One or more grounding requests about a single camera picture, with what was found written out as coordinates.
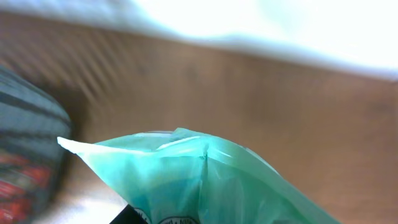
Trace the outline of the mint green wipes pack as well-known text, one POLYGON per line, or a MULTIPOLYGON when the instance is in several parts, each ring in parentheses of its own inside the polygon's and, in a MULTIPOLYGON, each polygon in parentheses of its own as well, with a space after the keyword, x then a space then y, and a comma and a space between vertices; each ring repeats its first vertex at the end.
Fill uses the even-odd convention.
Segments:
POLYGON ((149 223, 335 223, 255 152, 217 136, 178 128, 57 141, 149 223))

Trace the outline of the San Remo spaghetti packet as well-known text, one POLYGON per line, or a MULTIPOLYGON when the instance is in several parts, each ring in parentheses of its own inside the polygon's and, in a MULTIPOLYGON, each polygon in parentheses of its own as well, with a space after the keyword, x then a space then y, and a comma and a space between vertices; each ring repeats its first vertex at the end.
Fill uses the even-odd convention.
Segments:
POLYGON ((51 170, 1 151, 1 224, 28 223, 48 190, 51 170))

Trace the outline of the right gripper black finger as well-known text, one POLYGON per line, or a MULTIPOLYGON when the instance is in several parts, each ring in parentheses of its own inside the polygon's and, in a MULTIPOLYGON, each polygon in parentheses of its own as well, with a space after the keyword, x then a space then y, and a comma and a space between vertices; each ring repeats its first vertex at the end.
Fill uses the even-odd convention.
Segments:
POLYGON ((126 205, 109 224, 149 224, 149 218, 141 210, 126 205))

